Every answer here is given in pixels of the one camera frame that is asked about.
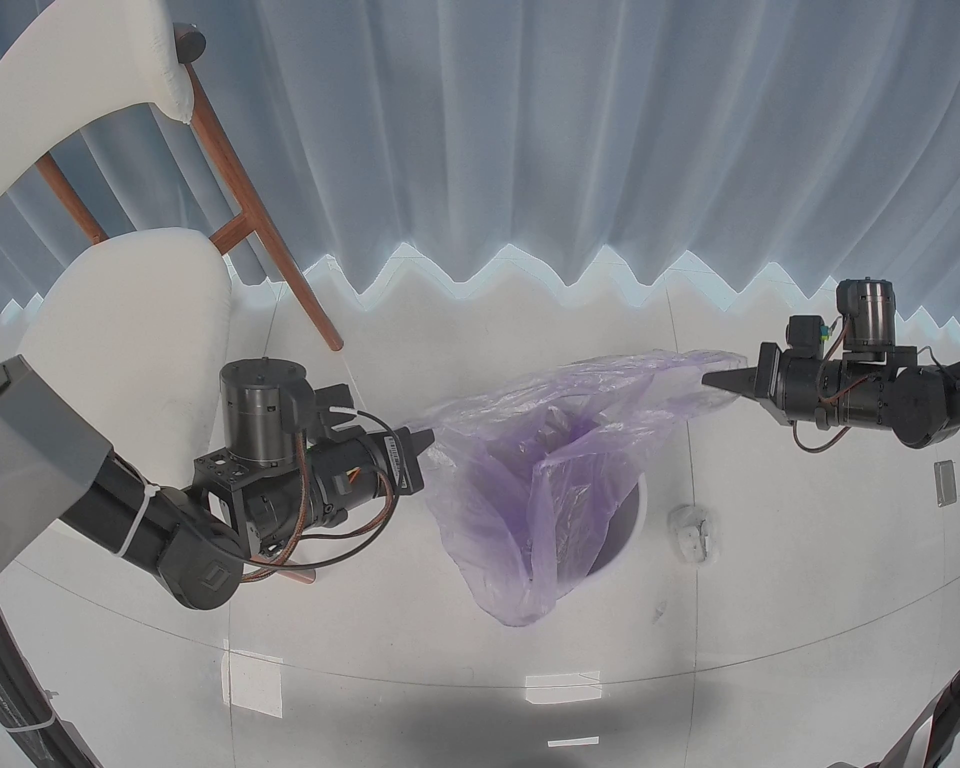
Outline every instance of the chair cushion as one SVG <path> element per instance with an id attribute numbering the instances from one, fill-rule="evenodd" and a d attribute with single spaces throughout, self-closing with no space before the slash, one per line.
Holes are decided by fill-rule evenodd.
<path id="1" fill-rule="evenodd" d="M 227 265 L 202 234 L 131 232 L 70 265 L 18 351 L 145 477 L 182 488 L 209 446 L 229 304 Z"/>

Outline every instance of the white floor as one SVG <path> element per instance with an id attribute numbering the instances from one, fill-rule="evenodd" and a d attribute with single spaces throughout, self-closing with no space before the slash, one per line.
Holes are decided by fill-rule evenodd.
<path id="1" fill-rule="evenodd" d="M 315 268 L 342 354 L 278 286 L 237 285 L 228 356 L 298 360 L 315 387 L 346 381 L 401 423 L 598 354 L 720 348 L 755 361 L 790 314 L 835 315 L 829 289 L 806 300 L 774 268 L 736 296 L 692 258 L 650 288 L 600 259 L 558 298 L 537 264 L 498 262 L 444 287 L 421 258 L 400 258 L 372 306 Z M 0 359 L 27 319 L 0 317 Z M 960 326 L 937 330 L 923 313 L 900 342 L 960 359 Z M 474 605 L 418 498 L 312 587 L 275 577 L 208 613 L 48 531 L 0 575 L 0 607 L 105 768 L 862 765 L 960 667 L 960 505 L 938 509 L 932 468 L 946 458 L 960 461 L 960 439 L 911 451 L 869 431 L 808 456 L 737 401 L 674 433 L 647 472 L 643 529 L 525 629 Z M 720 557 L 700 570 L 666 530 L 694 501 L 720 529 Z M 569 740 L 587 743 L 556 744 Z M 6 736 L 0 763 L 28 764 Z"/>

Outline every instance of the translucent plastic bag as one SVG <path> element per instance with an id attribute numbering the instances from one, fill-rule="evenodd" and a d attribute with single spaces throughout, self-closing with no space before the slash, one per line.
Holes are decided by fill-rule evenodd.
<path id="1" fill-rule="evenodd" d="M 414 425 L 436 434 L 420 457 L 426 503 L 477 605 L 508 626 L 552 611 L 670 431 L 734 400 L 701 376 L 744 365 L 717 351 L 601 357 L 429 411 Z"/>

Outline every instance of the gray curtain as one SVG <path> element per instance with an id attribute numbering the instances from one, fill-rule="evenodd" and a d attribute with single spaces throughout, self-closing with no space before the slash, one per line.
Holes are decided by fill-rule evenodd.
<path id="1" fill-rule="evenodd" d="M 455 280 L 506 243 L 575 281 L 605 244 L 653 281 L 691 250 L 733 288 L 886 277 L 960 308 L 955 0 L 170 0 L 302 268 L 358 291 L 408 242 Z M 0 3 L 6 50 L 36 0 Z M 54 151 L 109 234 L 210 233 L 232 200 L 149 107 Z M 0 303 L 85 242 L 31 171 L 0 199 Z M 257 246 L 240 277 L 276 277 Z"/>

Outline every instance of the crumpled clear plastic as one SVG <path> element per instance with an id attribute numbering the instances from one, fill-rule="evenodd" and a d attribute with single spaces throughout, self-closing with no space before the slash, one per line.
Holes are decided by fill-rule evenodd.
<path id="1" fill-rule="evenodd" d="M 426 504 L 477 605 L 517 627 L 551 612 L 589 573 L 671 430 L 735 399 L 703 386 L 703 374 L 745 365 L 720 351 L 600 357 L 441 404 L 411 425 L 434 430 L 420 456 Z"/>

